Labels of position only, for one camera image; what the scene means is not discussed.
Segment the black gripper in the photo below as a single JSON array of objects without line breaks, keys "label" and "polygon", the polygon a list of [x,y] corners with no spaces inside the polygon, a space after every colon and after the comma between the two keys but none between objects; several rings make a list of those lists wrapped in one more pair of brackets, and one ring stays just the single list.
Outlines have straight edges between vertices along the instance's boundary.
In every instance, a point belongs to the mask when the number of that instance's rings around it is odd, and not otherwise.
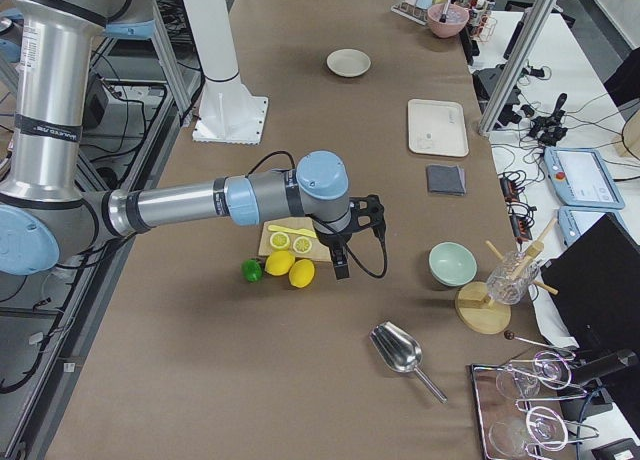
[{"label": "black gripper", "polygon": [[317,239],[330,249],[331,261],[337,280],[349,277],[348,257],[345,250],[352,234],[348,231],[337,231],[317,218],[312,219]]}]

